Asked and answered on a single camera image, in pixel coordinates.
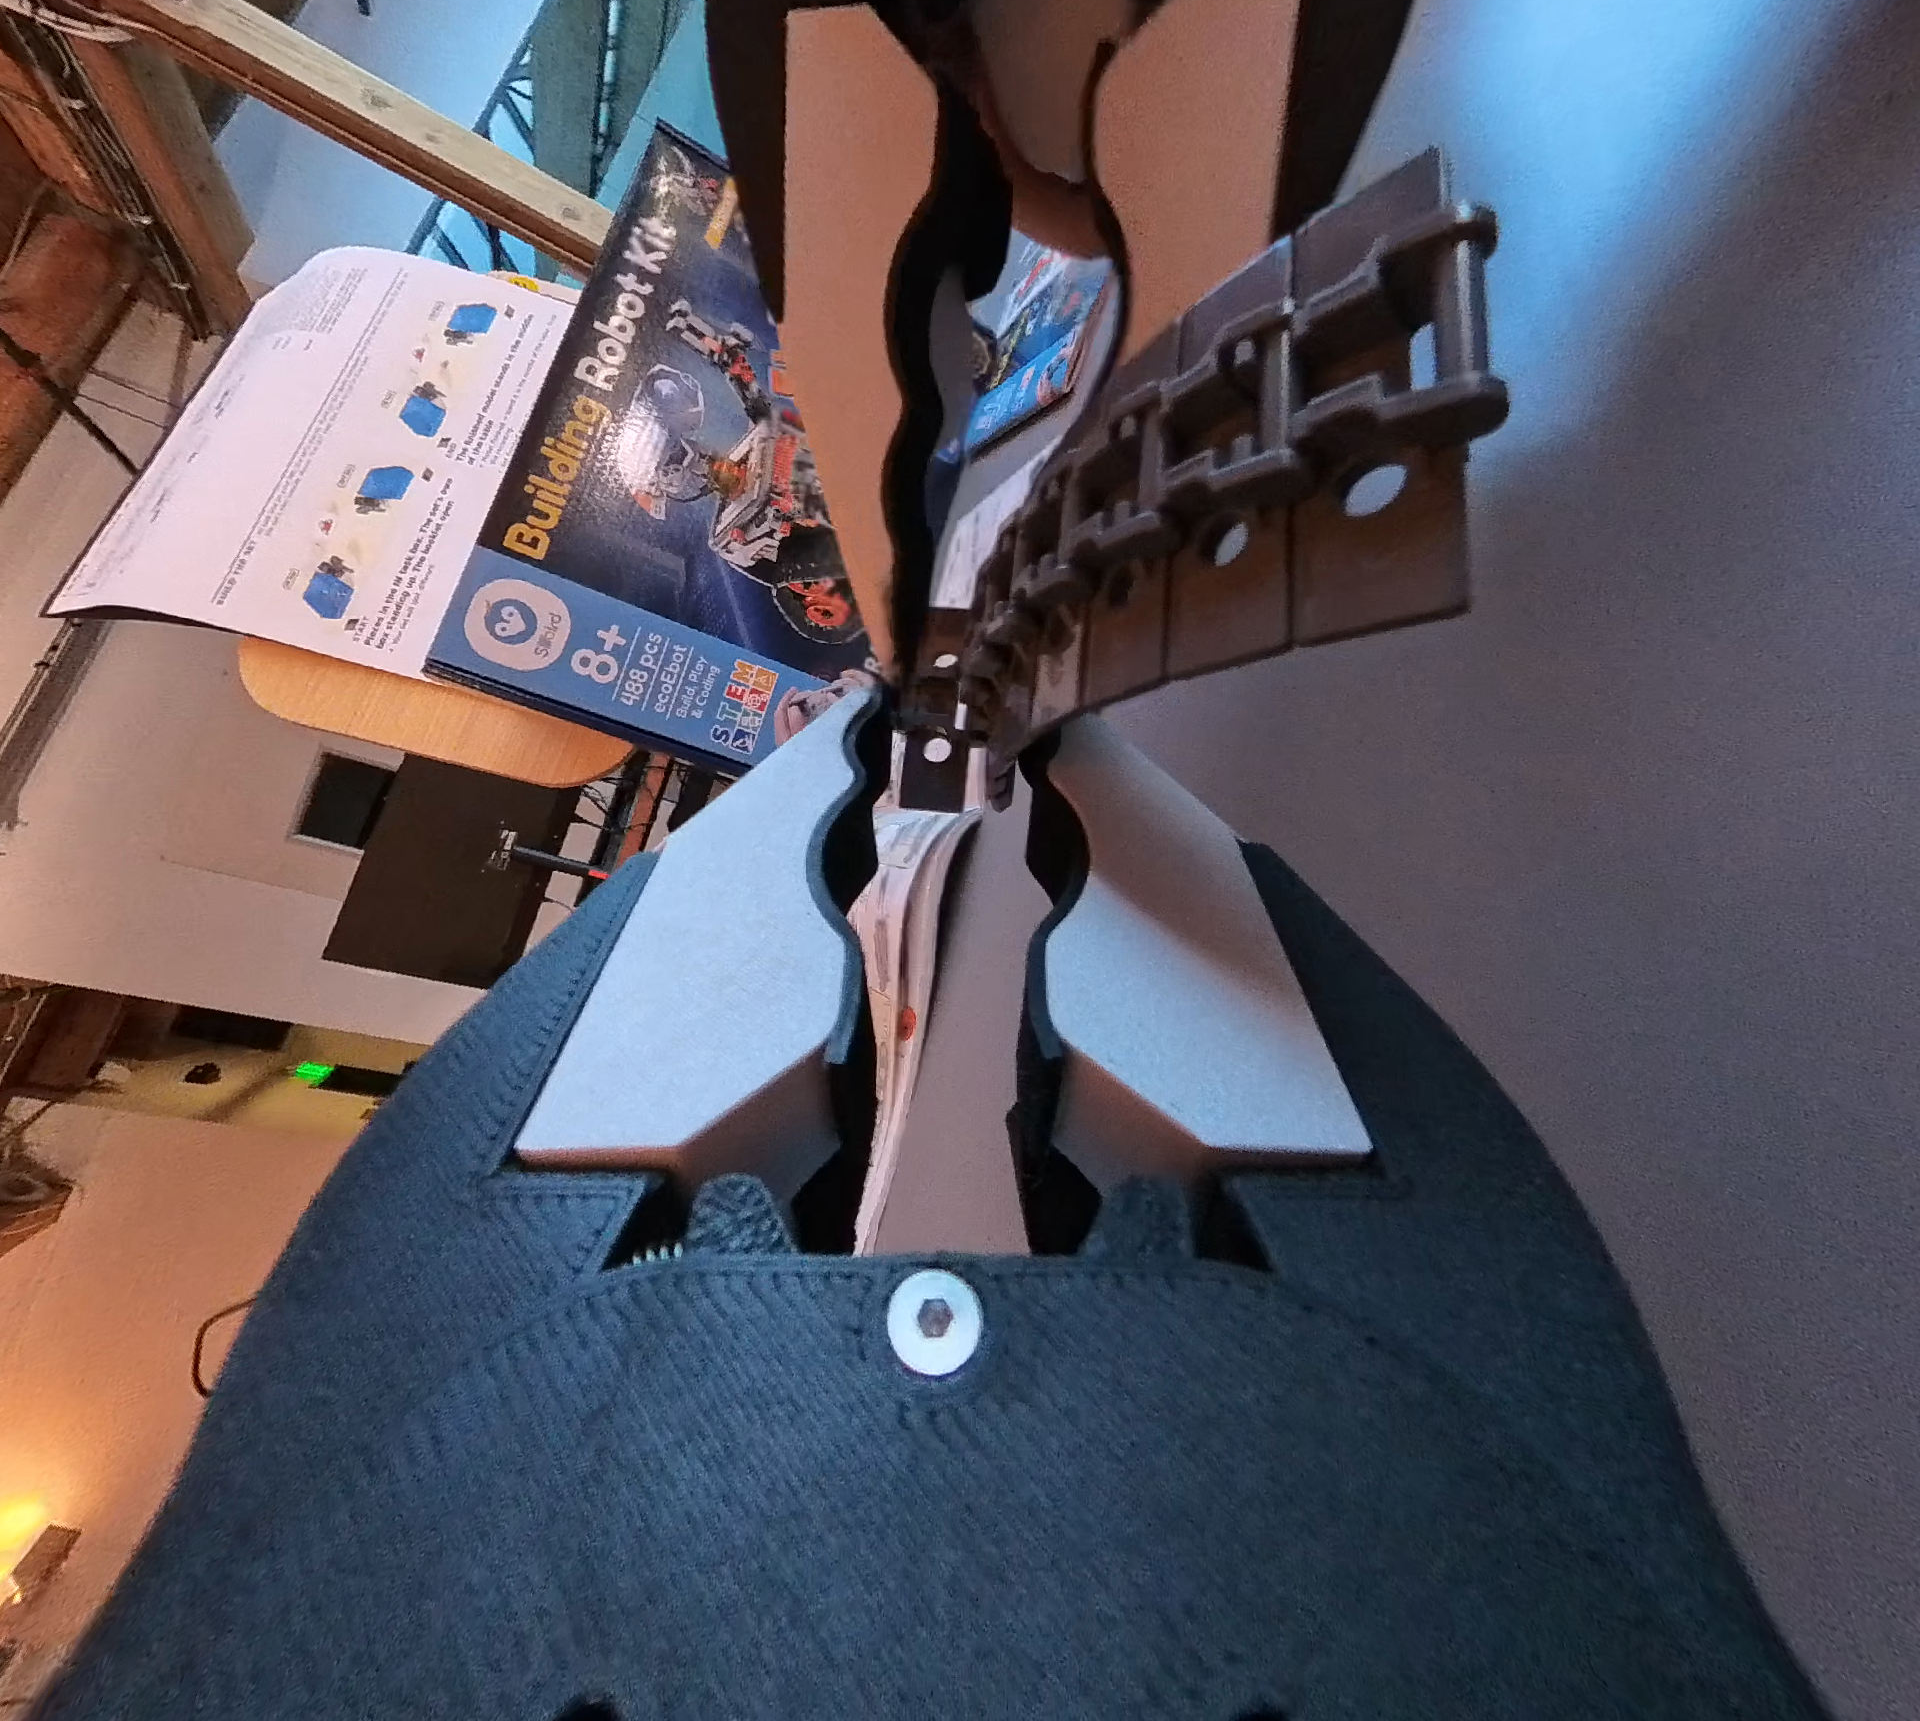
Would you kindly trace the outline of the wooden chair back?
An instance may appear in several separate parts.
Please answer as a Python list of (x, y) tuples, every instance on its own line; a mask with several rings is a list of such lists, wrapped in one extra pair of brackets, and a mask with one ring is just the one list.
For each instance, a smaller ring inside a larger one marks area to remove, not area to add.
[(246, 637), (252, 701), (301, 726), (545, 789), (613, 774), (635, 750), (606, 733), (432, 678), (406, 678)]

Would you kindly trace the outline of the blue printed leaflet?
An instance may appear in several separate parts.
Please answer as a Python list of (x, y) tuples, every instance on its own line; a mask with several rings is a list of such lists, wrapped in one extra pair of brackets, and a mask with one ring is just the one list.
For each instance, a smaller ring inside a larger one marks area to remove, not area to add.
[(972, 413), (956, 443), (972, 461), (1075, 388), (1093, 319), (1114, 280), (1106, 257), (1079, 257), (1015, 234), (986, 319), (972, 322)]

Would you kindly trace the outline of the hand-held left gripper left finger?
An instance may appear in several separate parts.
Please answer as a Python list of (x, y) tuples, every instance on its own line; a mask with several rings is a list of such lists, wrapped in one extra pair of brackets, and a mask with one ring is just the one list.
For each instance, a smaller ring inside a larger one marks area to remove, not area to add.
[(867, 979), (851, 906), (893, 756), (859, 691), (661, 851), (516, 1134), (533, 1169), (727, 1175), (792, 1202), (844, 1144)]

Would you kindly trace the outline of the white printed sheet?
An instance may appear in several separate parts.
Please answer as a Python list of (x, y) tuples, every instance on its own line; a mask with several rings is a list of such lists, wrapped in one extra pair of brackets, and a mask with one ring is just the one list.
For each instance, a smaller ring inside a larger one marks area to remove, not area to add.
[(577, 295), (369, 245), (252, 308), (44, 613), (420, 678)]

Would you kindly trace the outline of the blue robot kit box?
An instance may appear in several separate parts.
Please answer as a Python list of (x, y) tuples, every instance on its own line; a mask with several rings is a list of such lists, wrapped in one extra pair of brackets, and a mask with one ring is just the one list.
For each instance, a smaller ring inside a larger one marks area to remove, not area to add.
[(729, 777), (878, 671), (735, 191), (655, 128), (426, 656)]

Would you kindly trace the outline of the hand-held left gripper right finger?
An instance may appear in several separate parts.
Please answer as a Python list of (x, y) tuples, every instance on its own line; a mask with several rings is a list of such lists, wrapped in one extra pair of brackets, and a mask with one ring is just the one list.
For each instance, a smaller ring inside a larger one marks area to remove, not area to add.
[(1237, 832), (1103, 719), (1032, 753), (1022, 1193), (1367, 1165), (1357, 1100)]

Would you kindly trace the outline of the grey desk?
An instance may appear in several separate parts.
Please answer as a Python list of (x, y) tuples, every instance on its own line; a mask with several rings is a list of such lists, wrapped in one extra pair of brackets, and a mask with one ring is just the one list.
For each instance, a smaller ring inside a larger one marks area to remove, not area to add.
[(1501, 217), (1458, 619), (1117, 722), (1542, 1132), (1769, 1612), (1916, 1716), (1916, 0), (1414, 0)]

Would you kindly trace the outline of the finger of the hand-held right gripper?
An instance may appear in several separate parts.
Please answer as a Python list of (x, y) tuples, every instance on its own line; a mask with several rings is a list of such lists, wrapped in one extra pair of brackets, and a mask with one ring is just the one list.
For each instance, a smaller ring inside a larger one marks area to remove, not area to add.
[(907, 684), (930, 609), (926, 472), (941, 343), (1003, 263), (1011, 195), (975, 103), (869, 4), (787, 20), (782, 348), (882, 677)]
[(1103, 379), (1277, 237), (1301, 0), (1094, 0), (1090, 226), (1117, 263)]

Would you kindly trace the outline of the person's right hand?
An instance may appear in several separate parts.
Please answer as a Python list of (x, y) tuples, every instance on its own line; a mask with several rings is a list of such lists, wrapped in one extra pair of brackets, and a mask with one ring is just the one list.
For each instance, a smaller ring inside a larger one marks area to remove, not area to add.
[(1022, 236), (1079, 259), (1113, 255), (1090, 185), (1027, 161), (1012, 165), (1006, 181), (1011, 217)]

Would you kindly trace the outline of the open instruction booklet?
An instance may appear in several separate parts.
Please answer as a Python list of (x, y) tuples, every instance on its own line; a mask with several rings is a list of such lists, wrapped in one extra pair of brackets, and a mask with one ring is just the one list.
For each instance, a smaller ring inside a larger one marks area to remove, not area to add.
[(1005, 805), (949, 726), (907, 722), (876, 800), (876, 875), (853, 906), (876, 1042), (855, 1243), (867, 1255), (1024, 1255), (1011, 1114), (1030, 940), (1030, 793)]

